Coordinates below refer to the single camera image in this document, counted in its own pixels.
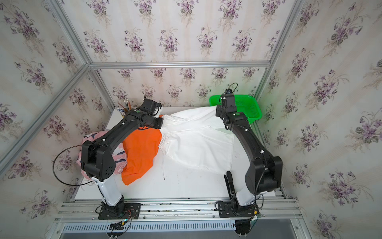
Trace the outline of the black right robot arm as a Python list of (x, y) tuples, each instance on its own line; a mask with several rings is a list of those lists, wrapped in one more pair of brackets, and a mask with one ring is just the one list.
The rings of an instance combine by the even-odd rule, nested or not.
[(234, 193), (237, 204), (244, 207), (254, 203), (261, 193), (281, 186), (283, 162), (279, 156), (273, 156), (250, 129), (248, 118), (237, 110), (232, 93), (222, 94), (220, 100), (215, 115), (238, 138), (249, 159), (244, 177), (246, 187)]

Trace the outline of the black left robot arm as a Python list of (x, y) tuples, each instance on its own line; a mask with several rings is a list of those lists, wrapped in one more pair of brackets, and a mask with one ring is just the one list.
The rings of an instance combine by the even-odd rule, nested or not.
[(106, 205), (115, 207), (124, 204), (113, 178), (116, 163), (112, 153), (134, 131), (160, 129), (163, 125), (163, 119), (159, 117), (161, 111), (160, 102), (144, 99), (140, 107), (127, 111), (124, 118), (102, 137), (82, 144), (81, 169), (96, 182)]

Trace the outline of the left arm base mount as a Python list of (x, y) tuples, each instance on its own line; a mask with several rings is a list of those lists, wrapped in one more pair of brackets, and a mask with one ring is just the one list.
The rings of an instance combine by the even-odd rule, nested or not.
[(101, 203), (100, 212), (98, 213), (99, 220), (136, 220), (139, 217), (142, 204), (140, 203), (125, 203), (122, 197), (115, 206), (109, 206), (105, 202)]

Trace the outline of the white shorts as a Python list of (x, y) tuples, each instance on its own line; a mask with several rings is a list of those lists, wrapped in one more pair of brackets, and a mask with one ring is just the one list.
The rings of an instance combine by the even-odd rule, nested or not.
[(234, 134), (216, 116), (216, 106), (163, 116), (160, 150), (190, 169), (225, 174), (232, 168)]

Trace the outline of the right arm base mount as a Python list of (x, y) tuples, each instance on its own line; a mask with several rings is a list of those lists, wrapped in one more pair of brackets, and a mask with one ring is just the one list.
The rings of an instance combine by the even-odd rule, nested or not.
[(224, 175), (229, 201), (216, 201), (215, 209), (220, 218), (250, 218), (259, 214), (259, 208), (256, 204), (241, 206), (236, 197), (233, 177), (230, 171)]

